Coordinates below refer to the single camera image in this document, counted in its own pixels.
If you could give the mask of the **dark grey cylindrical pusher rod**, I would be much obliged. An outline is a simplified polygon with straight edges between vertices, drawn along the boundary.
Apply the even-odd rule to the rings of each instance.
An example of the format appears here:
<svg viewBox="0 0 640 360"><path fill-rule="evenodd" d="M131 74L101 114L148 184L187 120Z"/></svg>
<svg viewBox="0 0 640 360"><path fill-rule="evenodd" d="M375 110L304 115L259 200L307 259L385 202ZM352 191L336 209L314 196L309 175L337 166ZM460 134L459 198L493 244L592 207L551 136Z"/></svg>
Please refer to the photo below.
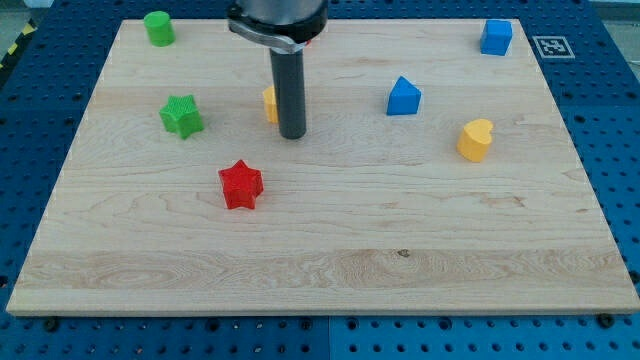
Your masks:
<svg viewBox="0 0 640 360"><path fill-rule="evenodd" d="M280 135L295 140L306 133L303 51L270 49Z"/></svg>

